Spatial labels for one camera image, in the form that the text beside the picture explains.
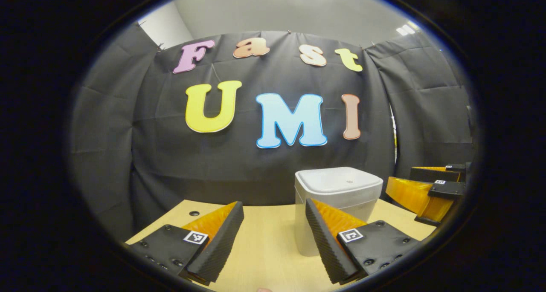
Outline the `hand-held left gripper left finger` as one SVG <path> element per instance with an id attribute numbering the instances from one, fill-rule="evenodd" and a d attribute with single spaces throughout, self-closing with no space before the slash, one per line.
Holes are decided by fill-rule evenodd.
<path id="1" fill-rule="evenodd" d="M 162 272 L 208 286 L 224 269 L 244 220 L 236 201 L 183 226 L 165 224 L 125 247 Z"/>

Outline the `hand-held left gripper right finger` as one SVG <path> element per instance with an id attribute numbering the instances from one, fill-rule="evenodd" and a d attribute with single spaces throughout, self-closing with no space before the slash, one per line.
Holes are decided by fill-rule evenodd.
<path id="1" fill-rule="evenodd" d="M 421 245 L 384 220 L 366 223 L 317 199 L 306 199 L 305 215 L 333 284 L 371 276 Z"/>

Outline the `white desktop garbage bin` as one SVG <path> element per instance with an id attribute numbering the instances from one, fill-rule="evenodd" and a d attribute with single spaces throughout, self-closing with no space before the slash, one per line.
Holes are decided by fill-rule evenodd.
<path id="1" fill-rule="evenodd" d="M 305 216 L 307 198 L 317 199 L 366 222 L 382 187 L 380 177 L 351 167 L 296 172 L 294 236 L 299 253 L 307 257 L 319 254 Z"/>

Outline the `wooden desktop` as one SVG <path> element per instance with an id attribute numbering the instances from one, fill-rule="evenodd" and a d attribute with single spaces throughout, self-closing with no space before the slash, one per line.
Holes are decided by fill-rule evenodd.
<path id="1" fill-rule="evenodd" d="M 181 227 L 223 205 L 185 199 L 125 243 L 140 241 L 165 224 Z M 436 227 L 415 221 L 416 215 L 377 200 L 369 220 L 384 220 L 418 240 Z M 219 292 L 330 292 L 348 287 L 332 284 L 319 256 L 299 253 L 294 237 L 295 205 L 244 206 L 244 220 L 232 251 L 215 283 L 207 288 Z"/>

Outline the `small ceiling light panel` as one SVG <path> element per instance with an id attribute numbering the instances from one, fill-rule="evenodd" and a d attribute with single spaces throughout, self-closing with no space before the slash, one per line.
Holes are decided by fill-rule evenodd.
<path id="1" fill-rule="evenodd" d="M 421 28 L 416 23 L 407 21 L 402 26 L 396 28 L 396 32 L 401 36 L 407 36 L 421 32 Z"/>

